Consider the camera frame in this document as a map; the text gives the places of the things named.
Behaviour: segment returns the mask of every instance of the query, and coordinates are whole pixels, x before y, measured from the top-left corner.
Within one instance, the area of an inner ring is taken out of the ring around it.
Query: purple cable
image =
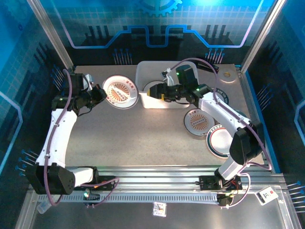
[[[218,83],[218,81],[219,81],[219,78],[218,78],[218,75],[217,75],[217,72],[215,71],[215,69],[214,69],[214,68],[210,65],[210,63],[208,63],[207,61],[205,61],[205,60],[203,60],[203,59],[200,59],[200,58],[186,58],[186,59],[180,61],[179,63],[177,63],[174,67],[172,67],[172,68],[171,68],[171,71],[172,71],[173,69],[175,69],[175,68],[176,68],[179,64],[181,64],[182,62],[184,62],[184,61],[192,61],[192,60],[193,60],[193,61],[201,61],[201,62],[205,63],[206,65],[208,65],[208,66],[212,69],[212,71],[213,71],[213,73],[214,73],[214,75],[215,75],[215,79],[216,79],[216,83],[215,83],[215,86],[214,86],[214,89],[213,89],[213,96],[214,96],[214,100],[217,101],[217,97],[216,97],[216,88],[217,88],[217,83]],[[266,148],[264,147],[264,144],[263,144],[262,140],[259,138],[259,136],[258,136],[257,133],[255,132],[255,130],[252,129],[252,128],[250,127],[250,125],[247,124],[244,120],[240,119],[234,112],[232,112],[230,109],[228,109],[226,106],[224,106],[221,102],[218,101],[217,104],[219,104],[224,110],[226,110],[228,113],[230,113],[234,118],[236,118],[239,122],[241,122],[242,124],[244,124],[244,125],[251,131],[251,133],[252,133],[252,134],[254,135],[254,137],[256,138],[256,140],[257,140],[259,146],[261,147],[262,151],[264,152],[264,155],[265,155],[265,157],[266,157],[266,160],[268,161],[268,167],[265,167],[264,165],[261,165],[261,164],[259,164],[259,163],[248,162],[248,163],[246,163],[246,164],[241,168],[241,170],[239,170],[238,173],[240,173],[247,165],[259,166],[259,167],[261,167],[261,168],[264,168],[264,169],[267,169],[267,170],[271,170],[272,167],[271,167],[271,160],[270,160],[270,157],[269,157],[269,155],[268,155],[268,153],[267,153],[267,151],[266,151]]]
[[[100,204],[102,204],[103,202],[105,202],[105,201],[107,200],[107,198],[113,193],[113,191],[114,191],[114,190],[116,189],[116,187],[118,186],[118,183],[119,183],[120,179],[119,179],[119,178],[114,178],[114,179],[111,179],[111,180],[108,180],[108,181],[105,181],[105,182],[101,182],[101,183],[99,183],[99,184],[97,184],[97,185],[86,185],[86,184],[81,185],[81,186],[83,186],[83,187],[96,187],[96,186],[99,187],[99,186],[102,186],[102,185],[107,185],[107,184],[109,184],[109,183],[111,183],[111,182],[115,182],[116,180],[117,180],[117,182],[116,182],[116,184],[114,185],[114,187],[113,187],[113,189],[111,190],[111,192],[110,192],[101,202],[99,202],[99,203],[97,203],[97,204],[92,204],[92,205],[91,205],[92,208],[99,206]]]
[[[47,193],[47,196],[48,196],[48,200],[49,202],[51,203],[52,206],[56,206],[59,204],[59,202],[61,201],[62,199],[62,195],[59,197],[58,201],[56,203],[54,203],[53,199],[52,199],[52,196],[51,196],[51,193],[50,193],[50,189],[49,189],[49,184],[48,184],[48,161],[49,161],[49,156],[47,156],[47,154],[50,153],[50,147],[51,147],[51,141],[53,139],[53,136],[54,136],[54,133],[55,133],[55,130],[56,130],[56,127],[59,126],[59,122],[61,121],[62,117],[64,116],[64,114],[66,113],[67,111],[67,108],[70,104],[70,101],[71,101],[71,97],[72,97],[72,82],[71,82],[71,77],[70,77],[70,74],[69,72],[64,69],[63,70],[64,73],[66,73],[67,75],[67,78],[68,78],[68,82],[69,82],[69,96],[68,96],[68,101],[65,105],[65,107],[63,108],[61,114],[59,115],[57,121],[55,122],[54,126],[53,126],[53,129],[50,133],[50,137],[49,137],[49,140],[48,140],[48,144],[47,144],[47,150],[46,150],[46,156],[45,156],[45,161],[44,161],[44,168],[43,168],[43,180],[44,180],[44,187],[46,189],[46,193]]]

